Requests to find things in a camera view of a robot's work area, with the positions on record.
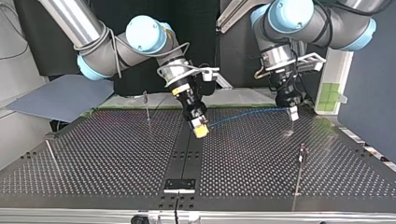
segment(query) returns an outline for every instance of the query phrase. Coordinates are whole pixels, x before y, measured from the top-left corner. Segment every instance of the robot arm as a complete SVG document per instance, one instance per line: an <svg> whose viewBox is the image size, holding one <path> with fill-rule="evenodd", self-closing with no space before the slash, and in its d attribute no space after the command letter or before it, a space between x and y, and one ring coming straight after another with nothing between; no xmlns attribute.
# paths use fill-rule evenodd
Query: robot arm
<svg viewBox="0 0 396 224"><path fill-rule="evenodd" d="M290 39L345 51L362 49L376 30L371 15L388 1L338 0L328 7L316 0L232 1L220 16L218 27L225 33L249 9L262 5L250 16L262 67L270 74L277 105L293 107L303 96L296 87L300 69Z"/></svg>
<svg viewBox="0 0 396 224"><path fill-rule="evenodd" d="M207 135L206 106L197 93L193 76L202 72L215 77L217 69L189 65L182 51L188 44L178 44L169 24L137 16L125 33L114 36L83 0L39 1L75 44L79 51L78 66L85 77L98 80L120 75L120 71L154 57L160 65L159 75L182 103L183 116L195 135L198 138Z"/></svg>

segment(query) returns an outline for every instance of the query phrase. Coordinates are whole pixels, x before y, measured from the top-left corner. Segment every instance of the metal frame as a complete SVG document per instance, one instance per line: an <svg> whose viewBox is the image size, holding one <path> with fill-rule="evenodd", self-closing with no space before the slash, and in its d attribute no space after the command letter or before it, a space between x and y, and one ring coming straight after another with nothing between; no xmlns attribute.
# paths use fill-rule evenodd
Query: metal frame
<svg viewBox="0 0 396 224"><path fill-rule="evenodd" d="M0 223L130 223L133 216L157 219L157 223L175 223L173 212L135 210L0 209ZM179 223L395 223L393 214L362 213L224 213L178 212Z"/></svg>

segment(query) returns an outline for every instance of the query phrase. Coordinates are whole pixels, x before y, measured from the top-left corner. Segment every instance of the metal rod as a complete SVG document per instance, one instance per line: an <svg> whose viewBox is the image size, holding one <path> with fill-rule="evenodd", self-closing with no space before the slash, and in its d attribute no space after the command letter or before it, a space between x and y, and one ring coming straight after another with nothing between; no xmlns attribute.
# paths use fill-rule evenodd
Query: metal rod
<svg viewBox="0 0 396 224"><path fill-rule="evenodd" d="M339 3L364 12L379 10L389 0L338 0Z"/></svg>
<svg viewBox="0 0 396 224"><path fill-rule="evenodd" d="M76 47L99 39L103 26L83 0L39 0Z"/></svg>

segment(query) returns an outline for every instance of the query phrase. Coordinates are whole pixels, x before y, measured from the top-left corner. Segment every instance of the white wall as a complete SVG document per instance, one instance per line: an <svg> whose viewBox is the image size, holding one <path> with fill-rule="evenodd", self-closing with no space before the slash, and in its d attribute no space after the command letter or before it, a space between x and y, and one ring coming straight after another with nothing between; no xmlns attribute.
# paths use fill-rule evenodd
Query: white wall
<svg viewBox="0 0 396 224"><path fill-rule="evenodd" d="M13 6L12 0L0 0ZM8 9L3 8L14 25L19 22ZM0 11L0 59L18 54L26 42L15 32L5 15ZM38 74L30 50L22 56L0 60L0 169L15 161L21 154L38 146L44 135L50 132L47 119L22 115L4 109L18 97L45 84Z"/></svg>

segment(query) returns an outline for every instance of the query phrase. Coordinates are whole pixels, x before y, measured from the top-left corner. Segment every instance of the vertical pin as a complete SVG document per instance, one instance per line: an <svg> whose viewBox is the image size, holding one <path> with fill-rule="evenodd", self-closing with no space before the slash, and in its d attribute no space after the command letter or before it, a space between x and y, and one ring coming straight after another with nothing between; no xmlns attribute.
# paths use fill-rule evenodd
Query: vertical pin
<svg viewBox="0 0 396 224"><path fill-rule="evenodd" d="M146 112L148 113L148 120L149 120L149 97L147 91L143 92L143 102L146 105Z"/></svg>

